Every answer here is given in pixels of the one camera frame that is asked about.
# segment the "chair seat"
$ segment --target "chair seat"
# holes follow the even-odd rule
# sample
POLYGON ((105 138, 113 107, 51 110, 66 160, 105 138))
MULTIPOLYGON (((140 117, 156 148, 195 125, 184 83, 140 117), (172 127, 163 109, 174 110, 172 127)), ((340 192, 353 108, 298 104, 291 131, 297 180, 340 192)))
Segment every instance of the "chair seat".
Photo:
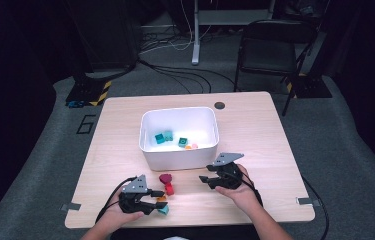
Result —
POLYGON ((295 46, 291 43, 249 39, 242 52, 244 72, 286 75, 297 69, 295 46))

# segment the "gray carpet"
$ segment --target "gray carpet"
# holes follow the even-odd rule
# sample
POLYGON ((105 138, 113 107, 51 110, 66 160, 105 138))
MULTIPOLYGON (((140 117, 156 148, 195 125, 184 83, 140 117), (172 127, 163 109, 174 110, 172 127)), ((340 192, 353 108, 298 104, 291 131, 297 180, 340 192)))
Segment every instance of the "gray carpet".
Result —
MULTIPOLYGON (((141 54, 151 64, 208 69, 234 77, 239 37, 215 37, 202 44, 200 65, 192 67, 192 46, 186 50, 161 48, 141 54)), ((105 76, 110 73, 97 73, 105 76)), ((212 92, 231 92, 232 83, 212 73, 198 73, 209 81, 212 92)), ((287 95, 278 81, 252 80, 243 89, 270 91, 281 115, 287 95)), ((207 83, 179 82, 138 65, 112 82, 109 97, 206 93, 207 83)), ((334 82, 324 77, 333 98, 293 99, 282 124, 303 176, 324 201, 330 229, 327 239, 375 239, 375 156, 356 132, 347 104, 334 82)), ((86 114, 97 123, 102 107, 68 109, 65 98, 71 78, 55 84, 54 111, 36 147, 0 203, 0 239, 79 239, 85 229, 64 226, 62 204, 72 199, 91 134, 76 134, 86 114)), ((283 223, 295 239, 319 239, 325 228, 322 209, 309 223, 283 223)))

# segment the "red object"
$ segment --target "red object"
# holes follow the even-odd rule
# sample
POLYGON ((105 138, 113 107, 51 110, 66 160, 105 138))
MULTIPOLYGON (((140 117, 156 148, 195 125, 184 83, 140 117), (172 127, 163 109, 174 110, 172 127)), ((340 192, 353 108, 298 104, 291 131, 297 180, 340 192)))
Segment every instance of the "red object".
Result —
POLYGON ((159 176, 159 180, 161 181, 161 183, 167 184, 167 183, 170 183, 172 181, 172 176, 171 176, 171 174, 168 174, 168 173, 161 174, 159 176))
POLYGON ((165 191, 168 196, 174 195, 174 189, 172 188, 171 183, 165 184, 165 191))

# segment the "person's right hand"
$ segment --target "person's right hand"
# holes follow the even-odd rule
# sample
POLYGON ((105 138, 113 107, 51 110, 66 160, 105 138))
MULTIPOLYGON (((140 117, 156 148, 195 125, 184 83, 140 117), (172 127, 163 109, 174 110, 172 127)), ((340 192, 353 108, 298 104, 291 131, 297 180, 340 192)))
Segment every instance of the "person's right hand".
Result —
MULTIPOLYGON (((243 172, 243 180, 253 186, 253 182, 251 182, 246 176, 244 176, 249 176, 246 168, 244 168, 241 164, 237 164, 237 166, 243 172)), ((215 187, 215 190, 220 194, 231 198, 236 206, 247 215, 249 215, 252 211, 262 208, 253 190, 244 183, 242 183, 237 189, 227 189, 217 186, 215 187)))

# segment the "light wood tabletop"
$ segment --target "light wood tabletop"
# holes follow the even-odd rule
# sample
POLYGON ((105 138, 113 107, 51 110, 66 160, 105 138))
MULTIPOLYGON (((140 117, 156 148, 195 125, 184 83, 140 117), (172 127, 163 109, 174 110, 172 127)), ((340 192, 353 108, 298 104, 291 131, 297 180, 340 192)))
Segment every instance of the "light wood tabletop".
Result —
MULTIPOLYGON (((243 153, 236 160, 249 172, 264 208, 277 222, 307 222, 315 217, 310 205, 296 198, 308 193, 271 96, 266 92, 109 98, 94 132, 72 203, 68 228, 90 228, 115 187, 129 177, 146 175, 153 190, 164 190, 162 173, 173 177, 174 195, 167 198, 169 213, 154 210, 124 227, 211 226, 250 223, 231 199, 211 190, 199 175, 216 177, 206 168, 155 172, 150 170, 139 147, 140 124, 150 110, 209 107, 214 110, 220 141, 217 153, 243 153), (216 109, 222 102, 225 108, 216 109)), ((143 197, 142 201, 154 199, 143 197)))

